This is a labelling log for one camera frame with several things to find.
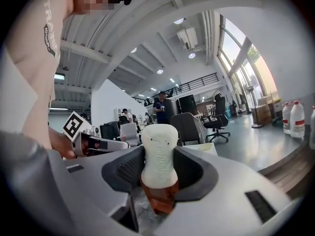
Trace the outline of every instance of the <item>air conditioner unit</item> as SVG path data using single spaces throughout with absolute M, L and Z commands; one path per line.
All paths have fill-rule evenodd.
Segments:
M 198 44 L 197 35 L 194 27 L 183 29 L 177 33 L 183 48 L 186 50 L 192 50 Z

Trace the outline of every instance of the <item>floor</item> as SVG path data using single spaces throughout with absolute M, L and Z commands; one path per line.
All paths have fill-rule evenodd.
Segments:
M 301 139 L 291 138 L 283 132 L 281 122 L 276 126 L 268 124 L 254 129 L 252 115 L 241 115 L 230 119 L 222 132 L 230 132 L 229 142 L 217 137 L 215 144 L 218 156 L 232 159 L 250 166 L 255 171 L 265 169 L 296 150 Z M 212 134 L 212 129 L 205 134 Z

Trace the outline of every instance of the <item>white t-shirt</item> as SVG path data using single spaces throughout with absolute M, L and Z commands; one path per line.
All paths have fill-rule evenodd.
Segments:
M 0 130 L 22 132 L 45 148 L 50 96 L 60 61 L 65 0 L 30 0 L 0 56 Z
M 125 114 L 125 116 L 128 118 L 128 120 L 130 121 L 130 118 L 131 118 L 131 121 L 130 122 L 133 122 L 133 117 L 132 117 L 132 114 L 130 112 L 128 112 L 127 114 Z

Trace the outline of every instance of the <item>window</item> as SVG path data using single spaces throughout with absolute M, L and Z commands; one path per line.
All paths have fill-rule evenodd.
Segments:
M 220 58 L 223 60 L 223 63 L 225 64 L 225 67 L 226 67 L 227 71 L 229 72 L 231 70 L 231 66 L 222 53 L 220 55 Z
M 232 94 L 232 97 L 234 99 L 235 102 L 237 102 L 238 104 L 238 107 L 240 109 L 243 109 L 243 106 L 242 106 L 242 100 L 241 100 L 241 97 L 240 97 L 240 94 L 242 94 L 242 90 L 241 90 L 241 87 L 235 77 L 235 75 L 233 74 L 231 76 L 231 82 L 233 84 L 233 87 L 234 87 L 234 93 Z
M 258 79 L 254 73 L 254 70 L 252 69 L 252 66 L 249 64 L 247 59 L 244 61 L 242 67 L 245 71 L 245 74 L 246 74 L 248 80 L 250 81 L 250 85 L 254 87 L 253 93 L 254 93 L 254 96 L 256 99 L 256 105 L 258 105 L 258 99 L 263 97 Z
M 241 48 L 235 43 L 235 41 L 224 32 L 224 41 L 222 50 L 230 60 L 231 64 L 233 64 L 241 50 Z
M 246 38 L 245 34 L 228 19 L 225 19 L 225 28 L 237 39 L 238 42 L 240 42 L 241 45 L 244 43 Z
M 251 48 L 249 49 L 248 55 L 259 72 L 262 83 L 264 84 L 265 87 L 266 94 L 271 94 L 274 100 L 277 99 L 279 95 L 275 81 L 271 75 L 271 72 L 265 60 L 260 55 L 259 51 L 254 45 L 252 45 Z
M 254 107 L 254 104 L 253 104 L 253 101 L 252 101 L 251 94 L 246 89 L 249 85 L 246 82 L 245 75 L 243 74 L 241 69 L 238 69 L 238 71 L 236 72 L 236 76 L 241 81 L 242 87 L 243 87 L 244 92 L 245 92 L 245 97 L 246 97 L 246 100 L 247 100 L 247 103 L 248 103 L 248 107 L 251 110 L 251 108 Z

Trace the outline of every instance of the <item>person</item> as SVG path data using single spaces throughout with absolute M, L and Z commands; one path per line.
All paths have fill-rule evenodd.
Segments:
M 157 114 L 158 124 L 169 124 L 167 115 L 165 112 L 165 96 L 166 93 L 161 91 L 158 93 L 158 100 L 153 104 L 153 112 Z
M 83 113 L 83 114 L 80 114 L 80 116 L 81 116 L 84 120 L 88 120 L 87 114 Z
M 123 113 L 125 114 L 125 116 L 128 118 L 128 121 L 130 123 L 133 123 L 133 116 L 132 113 L 128 112 L 128 110 L 126 108 L 123 109 Z
M 148 124 L 148 123 L 149 123 L 149 113 L 147 113 L 147 112 L 145 113 L 143 122 L 144 122 L 145 124 Z
M 62 157 L 75 157 L 70 139 L 47 125 L 48 106 L 55 99 L 63 20 L 107 9 L 108 2 L 30 0 L 23 8 L 1 52 L 0 130 L 22 132 L 44 148 L 59 151 Z

